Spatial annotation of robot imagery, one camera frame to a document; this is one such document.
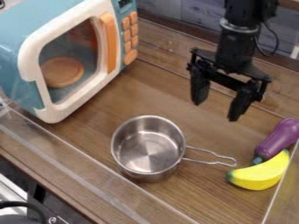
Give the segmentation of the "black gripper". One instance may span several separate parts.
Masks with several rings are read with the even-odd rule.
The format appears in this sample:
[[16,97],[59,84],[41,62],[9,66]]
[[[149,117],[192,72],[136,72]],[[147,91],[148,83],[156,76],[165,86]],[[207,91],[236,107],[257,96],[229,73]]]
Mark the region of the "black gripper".
[[272,78],[251,62],[243,68],[231,69],[219,65],[213,53],[199,48],[191,49],[187,64],[191,74],[191,100],[200,105],[208,98],[211,82],[237,93],[229,104],[228,120],[235,122],[245,113],[252,102],[260,102]]

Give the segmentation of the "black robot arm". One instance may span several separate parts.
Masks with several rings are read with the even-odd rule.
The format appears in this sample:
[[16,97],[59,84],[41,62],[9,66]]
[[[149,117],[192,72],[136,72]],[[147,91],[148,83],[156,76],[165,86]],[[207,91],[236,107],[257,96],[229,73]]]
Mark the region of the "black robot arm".
[[260,52],[260,30],[276,15],[279,0],[224,0],[225,13],[219,21],[221,29],[217,50],[191,49],[191,100],[199,105],[208,98],[211,83],[216,82],[236,92],[228,108],[228,119],[235,122],[252,102],[263,100],[272,79],[252,64]]

